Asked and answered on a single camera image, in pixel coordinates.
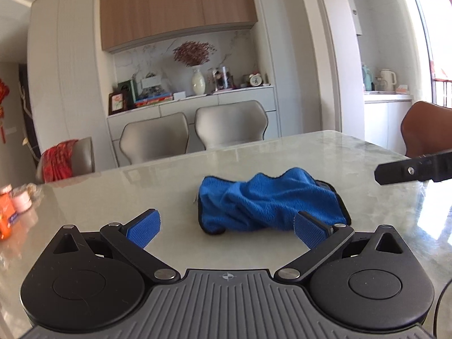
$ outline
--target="gray ribbed plate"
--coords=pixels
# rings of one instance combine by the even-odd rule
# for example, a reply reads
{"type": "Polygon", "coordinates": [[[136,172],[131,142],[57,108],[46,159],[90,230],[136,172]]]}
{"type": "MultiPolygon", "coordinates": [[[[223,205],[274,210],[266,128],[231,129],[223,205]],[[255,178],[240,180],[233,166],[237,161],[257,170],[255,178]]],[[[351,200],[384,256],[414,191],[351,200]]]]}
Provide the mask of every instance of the gray ribbed plate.
{"type": "Polygon", "coordinates": [[[420,326],[393,334],[363,334],[322,316],[299,286],[274,282],[265,270],[190,270],[155,287],[143,307],[109,329],[89,334],[31,329],[26,339],[429,339],[420,326]]]}

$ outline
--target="framed flower picture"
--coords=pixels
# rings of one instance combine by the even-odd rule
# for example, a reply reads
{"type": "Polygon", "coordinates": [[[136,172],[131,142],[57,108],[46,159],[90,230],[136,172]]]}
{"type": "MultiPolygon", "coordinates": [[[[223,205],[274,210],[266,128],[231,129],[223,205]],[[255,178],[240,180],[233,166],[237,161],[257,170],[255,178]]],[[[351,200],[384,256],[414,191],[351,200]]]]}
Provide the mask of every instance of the framed flower picture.
{"type": "Polygon", "coordinates": [[[110,93],[108,96],[108,115],[127,110],[127,94],[125,92],[110,93]]]}

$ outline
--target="kettle handle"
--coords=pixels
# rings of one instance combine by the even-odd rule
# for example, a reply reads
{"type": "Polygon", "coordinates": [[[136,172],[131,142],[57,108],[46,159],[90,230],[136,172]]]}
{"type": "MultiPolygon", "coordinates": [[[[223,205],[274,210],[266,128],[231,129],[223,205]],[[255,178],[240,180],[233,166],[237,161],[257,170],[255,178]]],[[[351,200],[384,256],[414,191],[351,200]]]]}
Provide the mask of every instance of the kettle handle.
{"type": "Polygon", "coordinates": [[[391,76],[392,76],[392,85],[396,85],[397,84],[397,76],[395,75],[394,71],[391,71],[391,76]]]}

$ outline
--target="gray chair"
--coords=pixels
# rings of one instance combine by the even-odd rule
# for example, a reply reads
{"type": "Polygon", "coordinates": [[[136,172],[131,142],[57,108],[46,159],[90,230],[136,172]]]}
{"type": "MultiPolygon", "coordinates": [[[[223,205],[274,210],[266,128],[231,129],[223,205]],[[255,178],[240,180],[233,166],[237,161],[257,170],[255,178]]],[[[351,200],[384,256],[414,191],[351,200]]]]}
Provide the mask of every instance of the gray chair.
{"type": "Polygon", "coordinates": [[[268,118],[258,101],[198,108],[195,130],[206,149],[264,139],[268,118]]]}
{"type": "Polygon", "coordinates": [[[119,148],[131,164],[185,154],[188,124],[182,112],[124,127],[119,148]]]}
{"type": "MultiPolygon", "coordinates": [[[[71,165],[74,177],[94,173],[93,140],[90,137],[80,139],[74,144],[71,165]]],[[[44,178],[42,177],[42,157],[39,159],[38,167],[36,168],[36,179],[39,183],[44,183],[44,178]]]]}

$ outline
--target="red lantern ornament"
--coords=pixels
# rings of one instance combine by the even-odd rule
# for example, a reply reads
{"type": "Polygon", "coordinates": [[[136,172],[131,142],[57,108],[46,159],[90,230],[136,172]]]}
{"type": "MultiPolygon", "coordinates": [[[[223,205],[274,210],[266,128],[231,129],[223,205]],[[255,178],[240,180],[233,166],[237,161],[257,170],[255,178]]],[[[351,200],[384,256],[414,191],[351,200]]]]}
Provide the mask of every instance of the red lantern ornament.
{"type": "Polygon", "coordinates": [[[10,93],[8,86],[0,79],[0,134],[3,144],[6,144],[5,132],[3,130],[3,118],[5,118],[5,110],[1,105],[4,98],[10,93]]]}

